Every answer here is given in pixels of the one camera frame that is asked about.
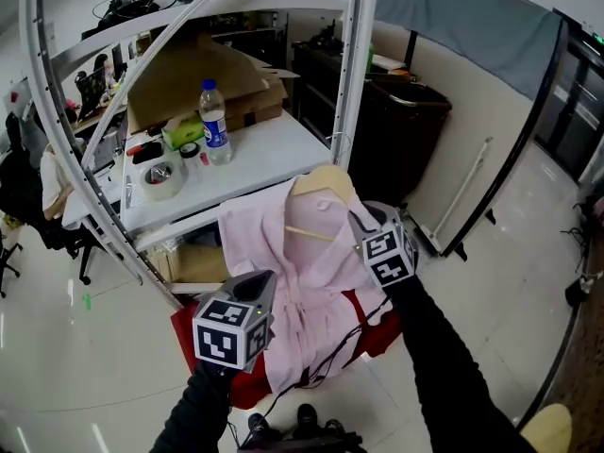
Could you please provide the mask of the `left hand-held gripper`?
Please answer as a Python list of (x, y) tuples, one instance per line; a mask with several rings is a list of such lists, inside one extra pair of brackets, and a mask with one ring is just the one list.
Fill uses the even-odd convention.
[(228, 279), (193, 316), (194, 354), (201, 361), (250, 373), (273, 338), (277, 275), (255, 271)]

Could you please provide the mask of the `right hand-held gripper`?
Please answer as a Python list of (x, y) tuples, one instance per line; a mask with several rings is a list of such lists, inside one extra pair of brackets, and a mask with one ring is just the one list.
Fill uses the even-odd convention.
[(413, 277), (417, 253), (400, 218), (400, 209), (382, 202), (363, 201), (379, 229), (366, 227), (353, 211), (348, 222), (355, 237), (355, 251), (373, 281), (381, 288)]

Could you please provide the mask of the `light pink robe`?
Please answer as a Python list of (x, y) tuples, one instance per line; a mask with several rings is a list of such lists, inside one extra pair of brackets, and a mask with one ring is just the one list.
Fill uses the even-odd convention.
[(273, 394), (306, 372), (338, 375), (356, 353), (354, 327), (391, 342), (393, 307), (370, 278), (348, 222), (378, 223), (353, 195), (349, 205), (331, 190), (290, 196), (293, 180), (240, 196), (218, 208), (218, 226), (233, 277), (271, 270), (277, 275), (274, 339), (263, 353)]

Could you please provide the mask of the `wooden clothes hanger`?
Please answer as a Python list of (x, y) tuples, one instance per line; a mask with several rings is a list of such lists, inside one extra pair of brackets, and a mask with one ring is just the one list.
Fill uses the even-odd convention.
[(352, 148), (353, 141), (342, 131), (334, 131), (332, 133), (332, 148), (335, 152), (334, 162), (331, 164), (323, 164), (316, 167), (309, 174), (298, 178), (290, 191), (290, 196), (299, 196), (308, 193), (319, 192), (322, 190), (331, 190), (341, 201), (349, 205), (355, 189), (352, 180), (345, 169), (339, 164), (339, 159), (345, 154), (338, 146), (334, 148), (336, 139), (348, 141), (348, 148)]

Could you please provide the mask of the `person's right forearm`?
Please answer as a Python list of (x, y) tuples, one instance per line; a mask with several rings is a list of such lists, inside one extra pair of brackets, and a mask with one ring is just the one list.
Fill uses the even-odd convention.
[(470, 350), (419, 277), (384, 293), (399, 316), (433, 453), (537, 453), (495, 405)]

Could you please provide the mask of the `person's left forearm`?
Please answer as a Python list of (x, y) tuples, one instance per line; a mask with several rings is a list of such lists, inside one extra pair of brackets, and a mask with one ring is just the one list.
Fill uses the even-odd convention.
[(227, 428), (231, 382), (238, 373), (199, 361), (149, 453), (218, 453)]

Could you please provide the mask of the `dark brown bin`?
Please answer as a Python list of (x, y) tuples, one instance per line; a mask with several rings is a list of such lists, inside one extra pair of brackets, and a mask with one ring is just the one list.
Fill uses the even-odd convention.
[(347, 168), (359, 198), (401, 205), (419, 184), (451, 110), (444, 95), (404, 76), (366, 80)]

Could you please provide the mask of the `white leaning pole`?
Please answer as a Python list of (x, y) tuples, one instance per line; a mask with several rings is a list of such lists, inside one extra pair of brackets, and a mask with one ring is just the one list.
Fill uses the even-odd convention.
[(494, 138), (493, 136), (489, 136), (484, 140), (482, 147), (478, 151), (478, 154), (476, 155), (476, 158), (475, 158), (471, 168), (469, 169), (468, 173), (466, 174), (463, 182), (461, 183), (456, 194), (450, 201), (447, 209), (445, 210), (443, 216), (440, 218), (436, 227), (433, 230), (430, 230), (426, 225), (419, 226), (420, 231), (423, 233), (424, 237), (428, 240), (432, 254), (440, 255), (443, 252), (443, 248), (440, 245), (439, 240), (438, 240), (438, 235), (439, 235), (441, 229), (443, 228), (443, 226), (448, 221), (453, 210), (458, 206), (459, 202), (461, 201), (461, 198), (463, 197), (463, 195), (466, 192), (467, 188), (469, 187), (470, 183), (474, 179), (475, 175), (478, 173), (478, 170), (481, 168), (481, 166), (485, 160), (487, 151), (493, 141), (493, 138)]

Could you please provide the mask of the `white metal shelf rack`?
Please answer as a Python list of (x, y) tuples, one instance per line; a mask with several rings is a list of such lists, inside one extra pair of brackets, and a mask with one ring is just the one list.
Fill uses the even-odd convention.
[(201, 294), (214, 285), (171, 284), (144, 256), (144, 249), (213, 222), (218, 204), (278, 184), (328, 162), (347, 168), (353, 147), (361, 89), (374, 22), (376, 0), (348, 0), (344, 6), (344, 59), (339, 84), (334, 140), (325, 148), (293, 117), (283, 115), (238, 131), (236, 155), (227, 166), (209, 166), (208, 176), (184, 187), (162, 204), (144, 205), (133, 215), (116, 215), (87, 165), (118, 105), (127, 98), (159, 51), (192, 17), (228, 10), (227, 0), (194, 0), (169, 18), (102, 117), (83, 158), (64, 114), (64, 94), (46, 46), (43, 0), (19, 0), (21, 45), (26, 75), (47, 137), (86, 212), (105, 232), (109, 254), (141, 283), (178, 310), (181, 294)]

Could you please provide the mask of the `beige partition screen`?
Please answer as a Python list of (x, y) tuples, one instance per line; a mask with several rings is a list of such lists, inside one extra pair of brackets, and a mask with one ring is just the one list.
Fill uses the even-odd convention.
[[(440, 44), (420, 43), (414, 62), (422, 83), (443, 93), (453, 106), (427, 170), (407, 199), (418, 239), (430, 255), (466, 255), (464, 240), (493, 206), (527, 145), (545, 124), (545, 110), (553, 102), (553, 85), (561, 74), (567, 44), (568, 25), (561, 22), (551, 60), (555, 72), (551, 85), (545, 96), (531, 100)], [(436, 227), (489, 136), (494, 138), (481, 168), (438, 235), (443, 252), (432, 254), (419, 226), (426, 225), (430, 230)]]

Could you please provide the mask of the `person's left shoe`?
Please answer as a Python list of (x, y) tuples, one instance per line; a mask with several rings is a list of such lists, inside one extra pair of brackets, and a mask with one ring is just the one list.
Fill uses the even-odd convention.
[(264, 416), (255, 412), (248, 417), (249, 438), (248, 443), (266, 442), (270, 439), (271, 428)]

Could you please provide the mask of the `person's shoe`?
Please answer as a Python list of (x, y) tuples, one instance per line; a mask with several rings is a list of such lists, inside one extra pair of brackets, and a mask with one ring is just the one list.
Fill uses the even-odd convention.
[(297, 410), (297, 427), (294, 432), (296, 439), (310, 439), (316, 437), (321, 432), (321, 427), (318, 423), (317, 412), (315, 408), (304, 403)]
[(248, 417), (249, 438), (248, 443), (266, 442), (270, 439), (271, 428), (264, 416), (255, 412)]

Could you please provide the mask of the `person's right shoe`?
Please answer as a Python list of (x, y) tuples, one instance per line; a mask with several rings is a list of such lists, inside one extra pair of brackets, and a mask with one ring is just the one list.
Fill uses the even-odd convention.
[(296, 439), (310, 439), (316, 437), (321, 432), (321, 427), (318, 423), (317, 412), (315, 408), (304, 403), (297, 410), (297, 427), (294, 432)]

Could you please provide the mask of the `clear packing tape roll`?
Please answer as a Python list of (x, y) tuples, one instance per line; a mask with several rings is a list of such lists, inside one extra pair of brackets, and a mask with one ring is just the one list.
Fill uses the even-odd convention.
[(180, 162), (166, 160), (149, 166), (141, 176), (145, 199), (159, 202), (176, 196), (184, 187), (186, 171)]

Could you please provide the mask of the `black equipment box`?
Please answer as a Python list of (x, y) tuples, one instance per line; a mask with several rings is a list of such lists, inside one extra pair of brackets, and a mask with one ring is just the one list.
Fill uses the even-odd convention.
[(356, 433), (323, 435), (312, 439), (288, 439), (264, 445), (244, 446), (237, 453), (368, 453), (362, 446), (362, 437)]

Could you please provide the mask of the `clear plastic water bottle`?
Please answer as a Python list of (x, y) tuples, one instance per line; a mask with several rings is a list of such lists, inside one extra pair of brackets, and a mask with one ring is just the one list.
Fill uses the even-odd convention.
[(204, 126), (207, 154), (214, 165), (229, 164), (232, 149), (227, 135), (226, 105), (214, 79), (202, 82), (199, 115)]

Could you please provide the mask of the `green tissue box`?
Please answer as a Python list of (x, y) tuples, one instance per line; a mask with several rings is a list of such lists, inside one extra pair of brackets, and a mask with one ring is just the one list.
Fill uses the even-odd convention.
[(187, 143), (204, 136), (204, 125), (197, 112), (170, 119), (161, 129), (162, 138), (171, 150), (178, 150)]

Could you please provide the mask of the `black pouch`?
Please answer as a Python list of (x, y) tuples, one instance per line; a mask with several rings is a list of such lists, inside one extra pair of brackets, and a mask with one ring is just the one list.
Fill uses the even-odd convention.
[(163, 156), (163, 144), (159, 141), (143, 143), (128, 150), (134, 165), (161, 158)]

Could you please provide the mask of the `black tripod stand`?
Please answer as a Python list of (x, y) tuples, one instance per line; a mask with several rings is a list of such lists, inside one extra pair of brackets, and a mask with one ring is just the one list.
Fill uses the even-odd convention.
[(576, 203), (573, 208), (579, 208), (581, 215), (579, 225), (563, 230), (562, 234), (571, 236), (579, 245), (579, 263), (576, 272), (580, 272), (580, 275), (564, 291), (567, 304), (574, 309), (588, 298), (595, 283), (604, 277), (604, 270), (595, 273), (588, 271), (592, 240), (599, 232), (604, 232), (604, 194), (600, 197), (594, 194), (588, 195), (583, 202)]

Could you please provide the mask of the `grey blue curtain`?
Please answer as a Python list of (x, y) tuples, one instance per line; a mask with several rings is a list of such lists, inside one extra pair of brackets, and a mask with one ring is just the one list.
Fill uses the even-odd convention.
[(525, 97), (549, 90), (561, 17), (526, 0), (377, 0), (377, 21), (470, 60)]

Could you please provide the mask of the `brown cardboard box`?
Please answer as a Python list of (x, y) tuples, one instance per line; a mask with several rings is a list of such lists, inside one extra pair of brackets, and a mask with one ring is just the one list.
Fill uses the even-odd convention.
[(135, 134), (198, 111), (202, 82), (212, 79), (225, 99), (227, 130), (234, 132), (280, 116), (288, 98), (283, 81), (297, 77), (207, 34), (174, 37), (128, 92), (128, 129)]

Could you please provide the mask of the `black framed glass door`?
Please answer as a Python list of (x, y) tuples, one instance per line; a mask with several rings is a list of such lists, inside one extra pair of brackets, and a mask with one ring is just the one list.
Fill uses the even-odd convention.
[(579, 182), (604, 147), (604, 38), (571, 17), (553, 102), (535, 141)]

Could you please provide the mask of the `black office chair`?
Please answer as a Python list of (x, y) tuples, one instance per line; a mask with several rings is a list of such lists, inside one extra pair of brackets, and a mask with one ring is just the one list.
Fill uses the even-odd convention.
[(82, 253), (79, 280), (86, 286), (86, 273), (92, 250), (101, 248), (85, 226), (64, 228), (59, 218), (47, 219), (42, 210), (42, 178), (30, 162), (30, 153), (22, 143), (20, 120), (11, 113), (6, 120), (9, 149), (0, 159), (0, 210), (38, 231), (48, 249), (64, 249), (72, 258)]

